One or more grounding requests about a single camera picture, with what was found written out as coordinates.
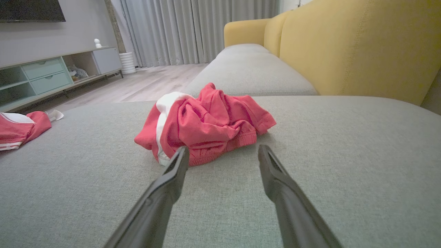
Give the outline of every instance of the gray wall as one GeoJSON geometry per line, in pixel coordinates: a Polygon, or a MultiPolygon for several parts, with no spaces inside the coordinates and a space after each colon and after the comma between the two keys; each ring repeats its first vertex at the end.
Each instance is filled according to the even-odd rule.
{"type": "Polygon", "coordinates": [[[441,69],[438,71],[421,107],[441,115],[441,69]]]}
{"type": "Polygon", "coordinates": [[[59,0],[65,23],[0,23],[0,67],[49,56],[116,46],[104,0],[59,0]]]}
{"type": "MultiPolygon", "coordinates": [[[[288,10],[297,9],[300,0],[279,0],[279,14],[287,12],[288,10]]],[[[302,0],[301,6],[309,3],[312,0],[302,0]]]]}

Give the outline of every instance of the white cabinet door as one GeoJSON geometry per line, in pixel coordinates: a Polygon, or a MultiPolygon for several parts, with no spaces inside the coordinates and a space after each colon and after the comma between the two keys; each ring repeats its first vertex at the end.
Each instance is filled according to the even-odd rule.
{"type": "Polygon", "coordinates": [[[114,47],[93,51],[93,57],[95,58],[100,74],[120,70],[123,67],[121,65],[120,56],[114,47]]]}

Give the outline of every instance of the red garment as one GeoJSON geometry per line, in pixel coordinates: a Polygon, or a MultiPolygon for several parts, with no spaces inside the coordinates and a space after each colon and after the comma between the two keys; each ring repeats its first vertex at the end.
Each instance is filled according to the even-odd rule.
{"type": "Polygon", "coordinates": [[[18,149],[52,127],[48,115],[35,111],[27,115],[0,113],[0,150],[18,149]]]}
{"type": "Polygon", "coordinates": [[[190,150],[190,166],[208,163],[227,151],[256,143],[257,135],[276,124],[250,96],[225,95],[213,83],[207,84],[197,99],[177,93],[181,95],[168,109],[162,99],[176,93],[158,100],[135,138],[137,144],[152,150],[161,164],[158,152],[163,151],[169,159],[181,146],[190,150]],[[166,116],[162,130],[158,121],[161,113],[166,116]]]}

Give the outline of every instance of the white trim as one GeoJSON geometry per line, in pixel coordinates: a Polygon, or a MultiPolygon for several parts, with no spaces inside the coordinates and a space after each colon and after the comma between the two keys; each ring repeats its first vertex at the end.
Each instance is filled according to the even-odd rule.
{"type": "Polygon", "coordinates": [[[18,113],[3,113],[0,112],[0,115],[2,115],[6,120],[13,122],[13,123],[31,123],[31,124],[35,124],[35,122],[22,114],[18,114],[18,113]]]}
{"type": "Polygon", "coordinates": [[[0,144],[0,150],[16,150],[23,142],[3,143],[0,144]]]}
{"type": "Polygon", "coordinates": [[[168,113],[170,113],[170,109],[172,108],[172,105],[182,99],[189,99],[193,98],[192,96],[188,94],[184,94],[181,92],[172,92],[169,94],[163,95],[157,102],[156,102],[156,108],[161,113],[158,118],[158,123],[156,124],[156,143],[158,144],[158,160],[161,165],[167,165],[168,161],[170,160],[169,157],[165,154],[165,152],[162,150],[162,146],[160,143],[162,130],[164,129],[165,122],[168,117],[168,113]]]}

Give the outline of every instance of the white figurine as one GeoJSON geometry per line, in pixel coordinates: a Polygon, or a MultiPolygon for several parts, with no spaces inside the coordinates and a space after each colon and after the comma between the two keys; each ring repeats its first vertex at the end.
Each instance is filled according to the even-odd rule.
{"type": "Polygon", "coordinates": [[[100,40],[95,39],[94,42],[95,42],[95,47],[96,48],[101,48],[102,47],[101,44],[100,44],[100,40]]]}

